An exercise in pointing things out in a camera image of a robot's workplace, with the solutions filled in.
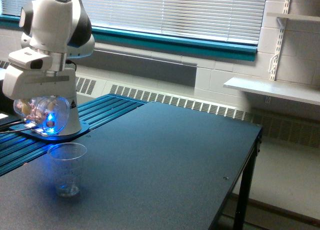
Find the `window sill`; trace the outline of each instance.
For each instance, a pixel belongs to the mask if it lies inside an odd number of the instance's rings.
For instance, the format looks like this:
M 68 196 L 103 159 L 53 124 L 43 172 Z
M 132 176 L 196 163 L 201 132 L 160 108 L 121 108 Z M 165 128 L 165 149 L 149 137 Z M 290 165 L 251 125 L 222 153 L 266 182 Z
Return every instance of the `window sill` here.
M 0 15 L 0 27 L 17 29 L 19 19 L 19 17 Z M 254 61 L 257 53 L 256 46 L 168 37 L 95 26 L 92 27 L 92 33 L 95 40 L 102 43 L 147 47 L 181 55 Z

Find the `heater grille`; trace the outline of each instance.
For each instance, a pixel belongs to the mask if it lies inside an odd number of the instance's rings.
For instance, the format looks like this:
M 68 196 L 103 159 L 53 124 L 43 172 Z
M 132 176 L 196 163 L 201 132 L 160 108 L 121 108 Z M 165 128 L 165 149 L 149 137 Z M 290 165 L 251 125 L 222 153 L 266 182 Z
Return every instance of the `heater grille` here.
M 247 121 L 254 124 L 261 124 L 263 126 L 264 136 L 306 146 L 320 147 L 319 124 L 310 124 L 306 121 L 281 118 L 278 116 L 253 114 L 243 110 L 238 110 L 235 107 L 210 103 L 183 96 L 180 97 L 172 94 L 157 93 L 150 90 L 144 91 L 142 89 L 130 87 L 125 87 L 125 91 L 122 91 L 122 89 L 123 86 L 113 84 L 110 93 L 129 96 L 138 100 L 157 101 L 174 106 L 190 108 L 196 111 L 221 115 L 236 120 Z
M 86 79 L 83 77 L 76 77 L 76 91 L 83 93 L 83 94 L 87 94 L 87 95 L 91 95 L 96 82 L 95 80 L 91 80 L 91 79 Z
M 10 62 L 7 61 L 0 61 L 0 68 L 6 69 L 10 65 Z

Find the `plastic cup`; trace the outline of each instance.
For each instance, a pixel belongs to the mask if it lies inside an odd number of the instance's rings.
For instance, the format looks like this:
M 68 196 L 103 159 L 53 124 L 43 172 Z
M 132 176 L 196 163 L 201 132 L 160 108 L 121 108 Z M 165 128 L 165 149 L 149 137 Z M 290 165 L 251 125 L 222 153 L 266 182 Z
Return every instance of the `plastic cup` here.
M 79 193 L 86 152 L 85 146 L 72 142 L 48 150 L 57 195 L 71 197 Z

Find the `white plastic housing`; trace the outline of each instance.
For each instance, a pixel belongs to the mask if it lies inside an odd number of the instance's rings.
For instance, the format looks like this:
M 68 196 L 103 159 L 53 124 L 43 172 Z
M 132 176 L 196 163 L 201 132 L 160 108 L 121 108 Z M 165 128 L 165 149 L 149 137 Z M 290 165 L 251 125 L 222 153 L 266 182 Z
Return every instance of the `white plastic housing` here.
M 72 2 L 36 0 L 32 4 L 30 45 L 44 51 L 67 53 L 73 22 Z

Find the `black power cord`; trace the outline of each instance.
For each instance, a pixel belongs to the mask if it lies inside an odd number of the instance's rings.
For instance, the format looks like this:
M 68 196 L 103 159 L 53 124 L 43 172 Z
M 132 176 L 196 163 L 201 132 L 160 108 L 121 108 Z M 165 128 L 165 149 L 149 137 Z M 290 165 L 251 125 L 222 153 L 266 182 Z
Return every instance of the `black power cord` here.
M 5 124 L 5 125 L 2 125 L 2 126 L 0 126 L 0 131 L 4 130 L 4 129 L 7 129 L 8 127 L 19 125 L 19 124 L 23 124 L 23 123 L 25 123 L 25 121 L 21 120 L 21 121 L 16 121 L 16 122 L 12 122 L 12 123 L 8 123 L 8 124 Z
M 31 127 L 31 128 L 26 128 L 26 129 L 21 129 L 21 130 L 14 130 L 14 131 L 0 131 L 0 134 L 8 134 L 8 133 L 15 133 L 15 132 L 21 132 L 21 131 L 28 131 L 28 130 L 33 130 L 38 128 L 37 126 Z
M 75 62 L 73 62 L 73 61 L 71 61 L 71 60 L 66 60 L 65 63 L 66 63 L 66 64 L 74 64 L 74 66 L 75 66 L 74 71 L 77 71 L 77 64 L 76 64 Z

